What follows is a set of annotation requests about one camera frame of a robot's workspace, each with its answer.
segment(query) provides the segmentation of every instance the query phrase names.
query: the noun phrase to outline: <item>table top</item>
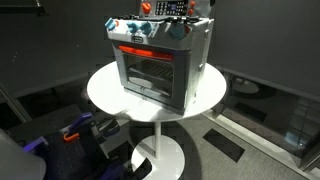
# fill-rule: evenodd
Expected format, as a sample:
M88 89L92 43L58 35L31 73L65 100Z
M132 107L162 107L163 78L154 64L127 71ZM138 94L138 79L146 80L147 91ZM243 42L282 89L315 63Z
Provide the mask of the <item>table top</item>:
M179 115L125 92L120 83L117 64L112 62L90 78L87 91L91 101L106 113L141 122L164 122L192 117L212 108L222 99L226 87L222 74L206 64L195 103L184 115Z

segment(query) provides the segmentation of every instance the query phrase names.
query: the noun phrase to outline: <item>red button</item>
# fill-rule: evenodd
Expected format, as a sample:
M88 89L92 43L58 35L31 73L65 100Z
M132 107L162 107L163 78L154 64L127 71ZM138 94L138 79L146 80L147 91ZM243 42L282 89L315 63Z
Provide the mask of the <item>red button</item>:
M190 2L190 7L193 7L194 5L196 5L196 2L191 1L191 2Z
M149 14L150 11L151 11L151 5L149 3L142 3L141 4L142 6L142 11L145 13L145 14Z
M189 9L188 14L192 15L193 14L193 9Z

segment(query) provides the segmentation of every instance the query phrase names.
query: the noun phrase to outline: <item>toy kitchen oven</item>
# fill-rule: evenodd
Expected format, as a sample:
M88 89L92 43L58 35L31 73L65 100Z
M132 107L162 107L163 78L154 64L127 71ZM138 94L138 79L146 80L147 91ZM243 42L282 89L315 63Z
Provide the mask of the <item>toy kitchen oven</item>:
M142 0L139 16L110 18L105 26L125 90L183 115L207 61L213 4Z

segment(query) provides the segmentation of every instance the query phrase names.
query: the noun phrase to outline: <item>table pedestal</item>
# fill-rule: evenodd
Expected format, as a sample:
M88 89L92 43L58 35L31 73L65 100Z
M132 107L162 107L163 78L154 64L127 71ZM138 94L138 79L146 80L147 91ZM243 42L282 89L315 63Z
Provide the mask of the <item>table pedestal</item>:
M155 135L143 139L134 149L131 159L135 171L148 158L152 171L146 180L177 180L184 169L185 158L180 145L161 135L161 122L155 123Z

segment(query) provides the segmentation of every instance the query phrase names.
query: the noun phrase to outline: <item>oven top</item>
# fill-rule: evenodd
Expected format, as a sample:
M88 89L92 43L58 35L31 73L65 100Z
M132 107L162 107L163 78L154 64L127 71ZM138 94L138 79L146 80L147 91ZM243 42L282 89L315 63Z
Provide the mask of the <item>oven top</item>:
M140 16L208 18L215 0L141 0Z
M201 18L196 17L167 17L167 16L153 16L153 17L143 17L135 15L124 15L124 16L113 16L112 19L118 20L130 20L130 21L149 21L149 22L169 22L169 23L178 23L183 21L187 23L196 23L201 21Z

